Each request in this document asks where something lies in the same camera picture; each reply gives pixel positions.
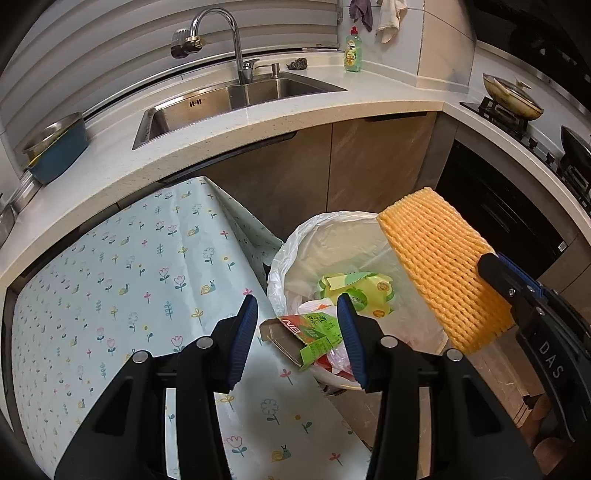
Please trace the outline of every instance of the faucet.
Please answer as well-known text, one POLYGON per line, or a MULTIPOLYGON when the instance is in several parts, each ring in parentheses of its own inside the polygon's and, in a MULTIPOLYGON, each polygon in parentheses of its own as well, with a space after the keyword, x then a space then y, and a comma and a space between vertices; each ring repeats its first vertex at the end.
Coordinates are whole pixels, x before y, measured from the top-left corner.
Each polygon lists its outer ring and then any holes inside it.
POLYGON ((191 53, 196 53, 203 48, 204 42, 201 37, 197 35, 199 24, 205 15, 213 12, 223 16, 232 29, 232 37, 234 40, 234 53, 236 56, 236 68, 238 69, 238 80, 241 85, 247 85, 252 82, 252 72, 254 64, 258 59, 242 60, 242 47, 240 45, 240 32, 236 19, 225 8, 213 7, 203 10, 199 15, 196 15, 191 22, 190 28, 181 28, 173 35, 173 42, 170 46, 170 53, 175 59, 184 59, 191 53))

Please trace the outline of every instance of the screw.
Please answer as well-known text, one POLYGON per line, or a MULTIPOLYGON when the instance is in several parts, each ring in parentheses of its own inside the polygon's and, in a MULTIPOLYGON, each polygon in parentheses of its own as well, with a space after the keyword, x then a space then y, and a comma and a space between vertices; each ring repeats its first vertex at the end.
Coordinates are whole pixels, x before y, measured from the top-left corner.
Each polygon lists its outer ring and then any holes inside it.
POLYGON ((140 350, 131 357, 136 364, 143 364, 148 359, 148 352, 140 350))
POLYGON ((462 352, 455 348, 450 348, 446 352, 446 355, 452 362, 459 362, 464 357, 462 352))
POLYGON ((210 348, 213 346, 213 338, 211 337, 201 337, 197 339, 197 346, 202 348, 203 350, 210 348))
POLYGON ((382 346, 386 348, 394 348, 398 345, 398 340, 396 339, 396 337, 393 337, 391 335, 383 336, 379 342, 382 344, 382 346))

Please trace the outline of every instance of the wall tile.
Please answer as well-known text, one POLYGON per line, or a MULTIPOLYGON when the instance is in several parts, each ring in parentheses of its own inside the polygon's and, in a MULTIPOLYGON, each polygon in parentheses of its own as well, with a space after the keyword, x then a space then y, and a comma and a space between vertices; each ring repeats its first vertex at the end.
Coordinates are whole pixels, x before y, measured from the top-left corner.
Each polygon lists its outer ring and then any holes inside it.
POLYGON ((475 43, 455 28, 425 12, 418 74, 468 85, 475 43))
POLYGON ((425 12, 429 12, 475 40, 463 0, 425 0, 425 12))
MULTIPOLYGON (((386 44, 380 42, 381 33, 379 37, 376 36, 379 7, 373 7, 372 13, 374 14, 374 28, 371 32, 368 32, 359 22, 356 24, 363 42, 363 59, 417 74, 423 32, 423 11, 409 9, 401 21, 400 31, 386 44)), ((349 17, 348 8, 343 7, 343 21, 339 25, 338 31, 341 50, 344 49, 345 37, 351 31, 352 25, 353 20, 349 17)))

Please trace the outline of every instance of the stainless steel sink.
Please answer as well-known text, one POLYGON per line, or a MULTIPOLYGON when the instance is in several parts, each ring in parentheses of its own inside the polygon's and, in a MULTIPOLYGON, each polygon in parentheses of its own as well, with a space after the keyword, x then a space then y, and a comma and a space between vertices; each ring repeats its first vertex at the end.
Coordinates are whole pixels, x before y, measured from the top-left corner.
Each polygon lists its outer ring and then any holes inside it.
POLYGON ((146 110, 132 150, 160 135, 246 106, 300 95, 344 91, 330 83, 287 72, 281 72, 278 78, 257 76, 247 85, 240 85, 236 80, 195 90, 146 110))

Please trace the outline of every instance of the purple cloth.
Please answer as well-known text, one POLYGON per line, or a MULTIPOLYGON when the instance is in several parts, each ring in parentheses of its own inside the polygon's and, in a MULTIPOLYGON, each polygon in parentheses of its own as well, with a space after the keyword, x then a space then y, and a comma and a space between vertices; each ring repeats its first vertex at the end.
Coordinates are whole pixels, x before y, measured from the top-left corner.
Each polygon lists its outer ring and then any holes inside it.
POLYGON ((368 32, 371 32, 374 26, 374 16, 371 13, 371 0, 351 0, 349 15, 353 19, 353 22, 361 19, 368 32))

